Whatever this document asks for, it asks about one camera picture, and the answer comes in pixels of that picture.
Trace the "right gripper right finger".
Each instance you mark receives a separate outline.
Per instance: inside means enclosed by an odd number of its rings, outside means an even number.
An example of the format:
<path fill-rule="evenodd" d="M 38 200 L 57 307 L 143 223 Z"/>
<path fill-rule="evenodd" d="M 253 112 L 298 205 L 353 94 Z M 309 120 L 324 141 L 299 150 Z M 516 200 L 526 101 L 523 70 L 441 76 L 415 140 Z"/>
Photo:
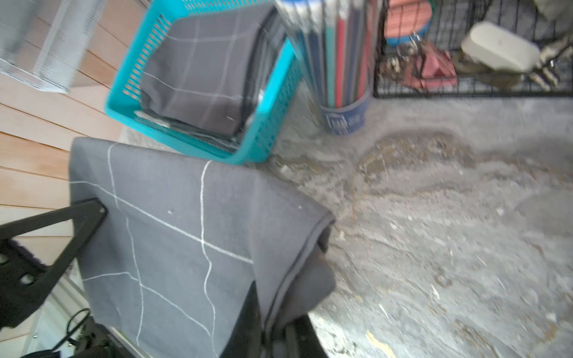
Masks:
<path fill-rule="evenodd" d="M 255 283 L 249 287 L 234 329 L 220 356 L 328 357 L 307 315 L 289 323 L 271 337 L 265 336 Z"/>

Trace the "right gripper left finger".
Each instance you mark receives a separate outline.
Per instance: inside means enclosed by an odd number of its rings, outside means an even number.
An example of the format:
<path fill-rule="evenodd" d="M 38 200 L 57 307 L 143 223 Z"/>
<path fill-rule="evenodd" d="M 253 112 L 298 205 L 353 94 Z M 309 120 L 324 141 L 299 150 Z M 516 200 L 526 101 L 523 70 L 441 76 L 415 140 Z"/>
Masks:
<path fill-rule="evenodd" d="M 1 225 L 1 328 L 16 328 L 43 305 L 106 216 L 107 208 L 93 198 Z M 51 265 L 15 240 L 65 221 L 73 222 L 74 236 Z"/>

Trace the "dark grey checked pillowcase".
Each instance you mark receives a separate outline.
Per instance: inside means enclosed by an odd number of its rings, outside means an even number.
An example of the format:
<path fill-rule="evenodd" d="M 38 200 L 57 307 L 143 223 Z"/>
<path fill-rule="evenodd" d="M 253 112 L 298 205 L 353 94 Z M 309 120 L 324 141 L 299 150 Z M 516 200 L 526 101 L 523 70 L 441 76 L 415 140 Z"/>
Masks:
<path fill-rule="evenodd" d="M 274 4 L 179 19 L 143 70 L 140 107 L 231 138 L 261 101 L 286 37 Z"/>
<path fill-rule="evenodd" d="M 334 214 L 268 174 L 77 138 L 69 179 L 107 208 L 78 256 L 94 319 L 152 357 L 221 357 L 252 283 L 266 337 L 335 289 Z"/>

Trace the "teal plastic basket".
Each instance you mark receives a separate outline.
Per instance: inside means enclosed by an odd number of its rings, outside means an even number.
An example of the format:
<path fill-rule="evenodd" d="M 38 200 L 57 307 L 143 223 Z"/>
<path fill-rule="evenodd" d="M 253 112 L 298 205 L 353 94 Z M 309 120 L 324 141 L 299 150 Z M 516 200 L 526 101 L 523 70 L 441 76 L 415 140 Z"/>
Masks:
<path fill-rule="evenodd" d="M 141 119 L 136 114 L 140 110 L 140 80 L 144 66 L 174 21 L 256 4 L 256 1 L 153 1 L 116 73 L 105 104 L 105 113 L 131 130 L 183 155 L 232 165 L 266 161 L 301 80 L 301 71 L 290 42 L 285 42 L 281 50 L 262 101 L 255 110 L 254 122 L 233 153 Z"/>

